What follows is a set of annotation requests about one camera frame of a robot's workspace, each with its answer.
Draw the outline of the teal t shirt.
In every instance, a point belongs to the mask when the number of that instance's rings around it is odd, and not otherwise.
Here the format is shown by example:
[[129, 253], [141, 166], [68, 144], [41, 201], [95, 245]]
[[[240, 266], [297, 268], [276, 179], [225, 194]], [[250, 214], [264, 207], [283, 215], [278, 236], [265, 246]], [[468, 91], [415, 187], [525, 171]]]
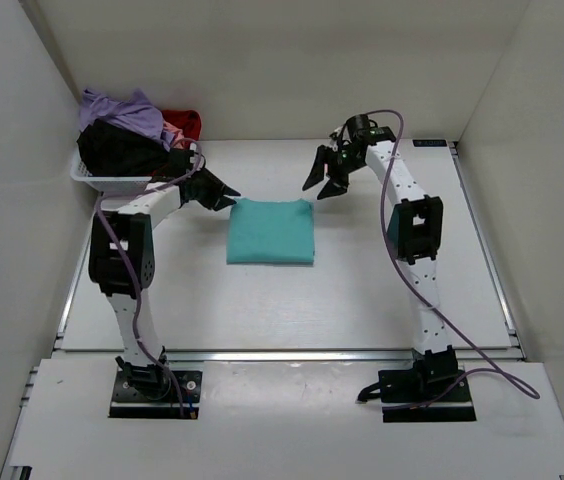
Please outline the teal t shirt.
[[239, 200], [229, 216], [228, 264], [313, 265], [313, 204]]

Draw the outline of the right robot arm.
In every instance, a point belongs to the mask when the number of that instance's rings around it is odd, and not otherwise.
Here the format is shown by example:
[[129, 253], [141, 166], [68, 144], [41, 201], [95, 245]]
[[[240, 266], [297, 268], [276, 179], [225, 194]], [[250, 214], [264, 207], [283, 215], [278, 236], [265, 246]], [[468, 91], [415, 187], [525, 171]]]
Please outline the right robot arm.
[[319, 200], [340, 196], [348, 191], [349, 174], [365, 166], [382, 184], [381, 205], [392, 207], [391, 213], [381, 215], [382, 230], [390, 260], [411, 293], [413, 361], [406, 369], [380, 374], [376, 383], [360, 391], [357, 401], [424, 403], [435, 399], [459, 376], [445, 322], [436, 312], [443, 202], [419, 186], [390, 140], [374, 145], [354, 142], [340, 152], [319, 146], [302, 189], [324, 182]]

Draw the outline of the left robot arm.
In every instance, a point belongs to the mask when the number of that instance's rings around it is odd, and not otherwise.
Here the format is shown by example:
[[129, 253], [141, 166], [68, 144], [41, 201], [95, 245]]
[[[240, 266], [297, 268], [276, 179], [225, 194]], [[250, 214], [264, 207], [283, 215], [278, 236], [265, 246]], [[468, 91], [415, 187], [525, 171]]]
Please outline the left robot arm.
[[112, 307], [124, 353], [116, 359], [129, 386], [150, 401], [176, 401], [184, 394], [156, 333], [148, 289], [156, 260], [153, 230], [188, 202], [218, 212], [236, 204], [241, 193], [208, 168], [178, 178], [159, 176], [128, 193], [98, 200], [92, 221], [88, 273]]

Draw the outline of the pink t shirt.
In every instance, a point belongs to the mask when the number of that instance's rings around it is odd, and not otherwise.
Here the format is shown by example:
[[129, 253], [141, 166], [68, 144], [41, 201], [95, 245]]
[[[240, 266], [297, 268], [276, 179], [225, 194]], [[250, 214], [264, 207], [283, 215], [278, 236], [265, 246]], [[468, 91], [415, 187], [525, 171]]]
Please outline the pink t shirt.
[[185, 139], [183, 130], [166, 120], [163, 121], [161, 140], [167, 150], [189, 148], [189, 142]]

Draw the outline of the red t shirt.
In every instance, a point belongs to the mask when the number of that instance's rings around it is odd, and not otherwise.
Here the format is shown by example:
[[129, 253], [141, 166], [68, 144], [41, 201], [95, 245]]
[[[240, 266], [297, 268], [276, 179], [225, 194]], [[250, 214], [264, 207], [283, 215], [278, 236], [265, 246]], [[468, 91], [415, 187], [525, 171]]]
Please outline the red t shirt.
[[199, 113], [195, 110], [173, 110], [165, 109], [161, 111], [163, 121], [179, 127], [183, 130], [185, 139], [189, 142], [200, 139], [202, 130], [202, 120]]

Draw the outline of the black label sticker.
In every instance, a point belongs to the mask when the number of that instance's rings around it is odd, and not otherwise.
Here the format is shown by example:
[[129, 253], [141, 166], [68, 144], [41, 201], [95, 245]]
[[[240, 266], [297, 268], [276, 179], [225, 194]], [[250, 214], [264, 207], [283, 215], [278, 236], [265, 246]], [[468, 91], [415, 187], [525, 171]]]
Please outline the black label sticker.
[[447, 147], [444, 139], [413, 139], [413, 146], [416, 148], [443, 148]]

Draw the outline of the purple t shirt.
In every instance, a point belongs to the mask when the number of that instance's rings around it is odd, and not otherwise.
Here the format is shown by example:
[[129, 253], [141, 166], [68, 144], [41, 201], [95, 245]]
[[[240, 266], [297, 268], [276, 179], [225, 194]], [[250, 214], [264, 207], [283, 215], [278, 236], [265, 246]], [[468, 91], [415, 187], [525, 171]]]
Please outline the purple t shirt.
[[112, 97], [90, 89], [82, 93], [79, 108], [79, 131], [83, 132], [96, 120], [128, 130], [156, 142], [162, 140], [163, 116], [146, 95], [136, 89], [128, 100]]

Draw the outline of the black t shirt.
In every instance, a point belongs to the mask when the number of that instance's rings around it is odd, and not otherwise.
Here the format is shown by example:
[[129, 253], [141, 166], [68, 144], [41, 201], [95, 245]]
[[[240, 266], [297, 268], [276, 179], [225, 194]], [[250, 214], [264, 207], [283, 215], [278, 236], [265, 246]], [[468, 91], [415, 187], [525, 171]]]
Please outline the black t shirt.
[[101, 120], [80, 133], [77, 145], [87, 170], [99, 177], [153, 176], [166, 166], [171, 151]]

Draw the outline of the white plastic basket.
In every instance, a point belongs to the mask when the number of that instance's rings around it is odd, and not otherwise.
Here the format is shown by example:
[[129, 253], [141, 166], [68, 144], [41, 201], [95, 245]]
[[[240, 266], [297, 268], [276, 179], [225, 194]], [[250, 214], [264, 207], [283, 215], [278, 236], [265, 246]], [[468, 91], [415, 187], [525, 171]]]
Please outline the white plastic basket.
[[187, 180], [192, 176], [195, 170], [200, 170], [204, 166], [204, 155], [201, 154], [195, 145], [189, 149], [196, 152], [197, 159], [194, 161], [193, 169], [178, 178], [171, 178], [166, 176], [165, 167], [156, 172], [153, 176], [141, 177], [99, 177], [93, 176], [82, 162], [78, 148], [76, 149], [70, 167], [70, 176], [77, 182], [82, 182], [100, 193], [123, 193], [133, 192], [136, 190], [143, 190], [149, 184], [156, 182], [173, 182], [179, 179], [181, 182]]

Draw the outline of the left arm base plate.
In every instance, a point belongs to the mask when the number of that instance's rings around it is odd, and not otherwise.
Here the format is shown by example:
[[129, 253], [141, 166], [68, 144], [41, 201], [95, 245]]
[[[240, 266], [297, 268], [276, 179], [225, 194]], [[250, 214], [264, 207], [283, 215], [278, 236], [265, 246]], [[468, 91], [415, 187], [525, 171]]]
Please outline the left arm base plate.
[[112, 389], [109, 417], [116, 419], [197, 420], [203, 372], [132, 366], [121, 357]]

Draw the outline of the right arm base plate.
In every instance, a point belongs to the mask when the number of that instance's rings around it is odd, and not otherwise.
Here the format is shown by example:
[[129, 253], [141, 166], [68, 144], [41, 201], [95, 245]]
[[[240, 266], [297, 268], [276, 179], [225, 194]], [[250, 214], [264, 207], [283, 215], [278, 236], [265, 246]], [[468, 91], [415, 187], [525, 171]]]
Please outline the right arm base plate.
[[471, 391], [456, 361], [414, 360], [378, 372], [384, 423], [464, 423], [477, 420]]

